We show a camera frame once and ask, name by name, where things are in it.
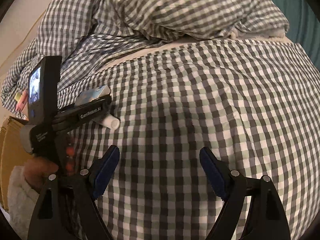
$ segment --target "white bottle cap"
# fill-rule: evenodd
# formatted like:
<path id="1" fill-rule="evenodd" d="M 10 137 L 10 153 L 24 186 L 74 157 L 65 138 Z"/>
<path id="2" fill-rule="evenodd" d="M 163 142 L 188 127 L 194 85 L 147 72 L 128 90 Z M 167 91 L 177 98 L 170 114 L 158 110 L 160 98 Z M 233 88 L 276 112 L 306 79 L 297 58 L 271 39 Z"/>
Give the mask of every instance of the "white bottle cap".
<path id="1" fill-rule="evenodd" d="M 97 123 L 110 128 L 111 130 L 116 130 L 120 126 L 120 120 L 112 116 L 111 114 L 107 114 L 104 118 L 100 119 Z"/>

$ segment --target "lit screen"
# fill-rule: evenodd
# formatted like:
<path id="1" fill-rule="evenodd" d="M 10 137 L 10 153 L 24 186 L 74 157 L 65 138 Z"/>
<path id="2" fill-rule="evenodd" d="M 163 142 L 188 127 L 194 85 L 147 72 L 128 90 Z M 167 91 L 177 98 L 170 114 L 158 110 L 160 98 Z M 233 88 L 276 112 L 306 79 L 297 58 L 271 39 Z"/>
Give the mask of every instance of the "lit screen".
<path id="1" fill-rule="evenodd" d="M 30 77 L 29 83 L 29 104 L 40 99 L 40 69 L 39 67 Z"/>

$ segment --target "pink object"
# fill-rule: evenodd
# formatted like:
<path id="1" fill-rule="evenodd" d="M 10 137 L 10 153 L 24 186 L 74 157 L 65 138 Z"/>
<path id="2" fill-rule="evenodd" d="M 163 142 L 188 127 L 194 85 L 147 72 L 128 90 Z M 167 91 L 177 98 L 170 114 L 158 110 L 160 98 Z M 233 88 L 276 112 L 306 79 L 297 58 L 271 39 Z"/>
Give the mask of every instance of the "pink object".
<path id="1" fill-rule="evenodd" d="M 22 110 L 26 106 L 27 102 L 28 102 L 28 93 L 26 90 L 24 90 L 24 92 L 22 93 L 22 95 L 20 97 L 20 100 L 18 101 L 18 103 L 16 105 L 16 111 L 22 112 Z"/>

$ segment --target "teal fabric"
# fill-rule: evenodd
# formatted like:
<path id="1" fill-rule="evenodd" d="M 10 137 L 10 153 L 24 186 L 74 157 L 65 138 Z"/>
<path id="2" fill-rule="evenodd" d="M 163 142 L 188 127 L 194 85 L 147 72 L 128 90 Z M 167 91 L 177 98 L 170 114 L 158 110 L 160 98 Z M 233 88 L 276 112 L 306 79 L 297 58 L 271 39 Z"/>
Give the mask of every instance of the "teal fabric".
<path id="1" fill-rule="evenodd" d="M 272 0 L 290 23 L 286 36 L 300 43 L 312 63 L 320 69 L 320 23 L 306 0 Z"/>

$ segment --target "gingham fabric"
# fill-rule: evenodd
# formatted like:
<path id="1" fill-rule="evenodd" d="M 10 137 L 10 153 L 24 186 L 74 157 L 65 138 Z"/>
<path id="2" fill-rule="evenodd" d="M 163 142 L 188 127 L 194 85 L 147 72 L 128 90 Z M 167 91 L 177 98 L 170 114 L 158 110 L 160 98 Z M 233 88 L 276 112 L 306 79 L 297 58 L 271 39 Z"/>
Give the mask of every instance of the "gingham fabric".
<path id="1" fill-rule="evenodd" d="M 107 84 L 111 131 L 72 132 L 77 166 L 110 145 L 121 159 L 97 205 L 114 239 L 205 239 L 223 202 L 199 163 L 207 146 L 244 176 L 269 175 L 292 240 L 319 210 L 320 74 L 299 44 L 202 41 L 129 60 L 63 89 L 59 105 Z M 249 199 L 234 238 L 240 237 Z"/>
<path id="2" fill-rule="evenodd" d="M 233 28 L 263 33 L 288 26 L 271 0 L 53 0 L 36 39 L 9 70 L 1 99 L 14 112 L 14 95 L 43 55 L 62 55 L 62 90 L 117 57 L 184 34 L 212 39 Z"/>

